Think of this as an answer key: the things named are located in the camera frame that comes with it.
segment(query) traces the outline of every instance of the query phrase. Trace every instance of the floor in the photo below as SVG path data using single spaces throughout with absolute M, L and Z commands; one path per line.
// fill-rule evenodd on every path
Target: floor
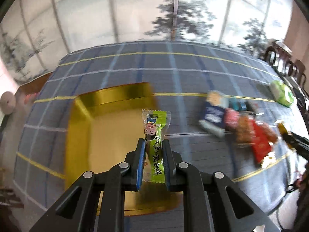
M 5 128 L 3 142 L 0 146 L 0 165 L 6 169 L 4 185 L 14 188 L 16 194 L 25 204 L 24 209 L 12 209 L 13 222 L 23 231 L 28 232 L 33 224 L 44 213 L 37 205 L 18 189 L 13 183 L 15 155 L 18 149 L 19 139 L 22 134 L 24 123 L 30 112 L 32 103 L 24 104 L 25 95 L 17 92 L 17 106 L 11 115 L 7 127 Z M 279 219 L 284 228 L 292 228 L 296 215 L 296 201 L 298 192 L 290 194 L 287 200 L 279 208 Z M 276 212 L 270 215 L 270 219 L 277 225 Z

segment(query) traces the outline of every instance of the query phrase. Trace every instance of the blue checkered tablecloth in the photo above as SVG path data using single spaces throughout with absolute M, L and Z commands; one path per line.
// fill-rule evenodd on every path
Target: blue checkered tablecloth
M 239 187 L 262 210 L 269 211 L 283 197 L 295 169 L 302 169 L 305 161 L 297 160 L 295 154 L 287 157 L 288 148 L 280 141 L 274 148 L 278 163 L 257 172 L 259 167 L 250 147 L 235 147 L 230 135 L 222 141 L 205 133 L 197 121 L 205 100 L 198 94 L 219 90 L 230 96 L 255 98 L 265 113 L 261 116 L 263 121 L 273 124 L 284 120 L 293 132 L 308 138 L 297 106 L 286 108 L 273 102 L 268 88 L 273 80 L 279 77 L 261 60 L 195 43 L 144 41 L 73 52 L 60 60 L 33 105 L 19 145 L 14 182 L 22 194 L 46 210 L 64 191 L 64 179 L 59 175 L 64 174 L 72 96 L 121 84 L 150 82 L 160 109 L 171 112 L 172 150 L 203 172 L 222 171 L 232 179 L 245 176 L 239 178 Z M 182 206 L 131 217 L 130 228 L 182 230 L 181 212 Z

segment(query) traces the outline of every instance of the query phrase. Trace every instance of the green candy wrapper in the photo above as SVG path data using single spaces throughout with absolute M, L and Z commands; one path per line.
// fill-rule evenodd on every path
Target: green candy wrapper
M 145 125 L 146 156 L 144 181 L 164 183 L 162 140 L 170 122 L 171 113 L 164 111 L 142 110 Z

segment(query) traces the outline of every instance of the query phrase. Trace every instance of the gold tray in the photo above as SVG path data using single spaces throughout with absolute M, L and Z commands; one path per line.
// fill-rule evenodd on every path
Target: gold tray
M 66 140 L 66 189 L 85 171 L 108 171 L 136 149 L 138 139 L 144 137 L 142 109 L 157 109 L 148 83 L 111 87 L 75 98 Z M 125 192 L 125 215 L 173 209 L 180 198 L 179 193 L 167 192 L 165 184 L 143 182 L 139 192 Z

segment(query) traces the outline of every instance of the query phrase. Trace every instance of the wall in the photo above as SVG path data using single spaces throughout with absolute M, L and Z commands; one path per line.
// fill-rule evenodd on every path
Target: wall
M 16 0 L 0 24 L 0 55 L 24 84 L 79 49 L 169 40 L 173 9 L 174 0 Z M 259 55 L 285 38 L 291 11 L 292 0 L 179 0 L 176 39 Z
M 15 94 L 17 89 L 18 85 L 16 84 L 14 79 L 10 76 L 2 59 L 0 58 L 0 98 L 2 94 L 5 93 L 6 91 L 10 91 L 13 94 Z M 2 122 L 3 117 L 4 114 L 0 110 L 0 124 Z
M 309 23 L 295 2 L 284 44 L 293 53 L 292 61 L 299 59 L 306 66 L 305 75 L 309 79 Z M 305 83 L 305 90 L 309 92 L 309 81 Z

